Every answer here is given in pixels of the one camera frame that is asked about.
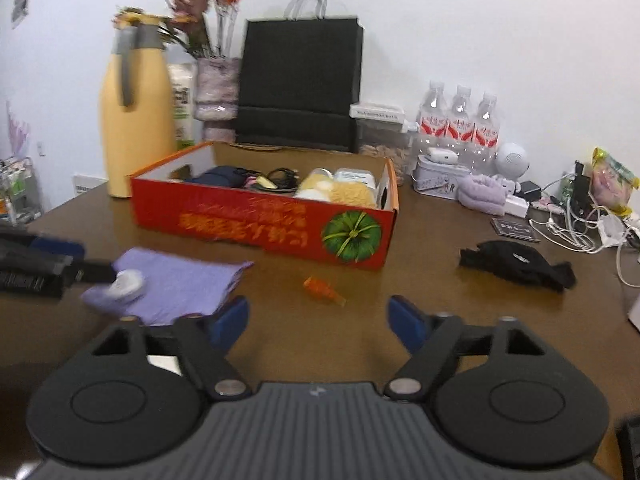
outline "yellow thermos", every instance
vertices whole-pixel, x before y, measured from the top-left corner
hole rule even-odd
[[[129,197],[129,175],[176,150],[174,93],[158,35],[160,19],[133,12],[120,18],[100,120],[109,194]]]

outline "bottle label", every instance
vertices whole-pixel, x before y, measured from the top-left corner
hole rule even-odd
[[[498,143],[499,129],[494,126],[476,126],[474,142],[480,146],[493,148]]]
[[[450,119],[447,128],[447,137],[462,140],[464,142],[471,141],[474,136],[474,122],[468,119]]]
[[[444,137],[447,133],[447,118],[438,115],[426,115],[420,118],[420,128],[427,135]]]

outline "gray kettle handle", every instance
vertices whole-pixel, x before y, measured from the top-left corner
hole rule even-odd
[[[120,101],[122,106],[133,104],[133,86],[131,84],[131,51],[136,46],[138,28],[129,25],[120,31]]]

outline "red cardboard box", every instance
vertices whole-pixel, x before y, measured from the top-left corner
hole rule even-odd
[[[215,166],[239,166],[265,174],[276,168],[370,171],[382,209],[352,207],[247,189],[175,182]],[[386,158],[303,148],[238,146],[205,142],[131,176],[132,204],[141,227],[171,234],[232,240],[267,251],[324,262],[379,269],[398,214],[393,165]]]

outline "metal screw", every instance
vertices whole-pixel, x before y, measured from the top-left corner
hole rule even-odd
[[[217,394],[224,397],[236,397],[244,394],[246,391],[246,384],[237,379],[225,379],[220,381],[214,386],[214,390]]]
[[[422,385],[415,379],[401,377],[389,383],[389,389],[396,395],[413,395],[422,389]]]

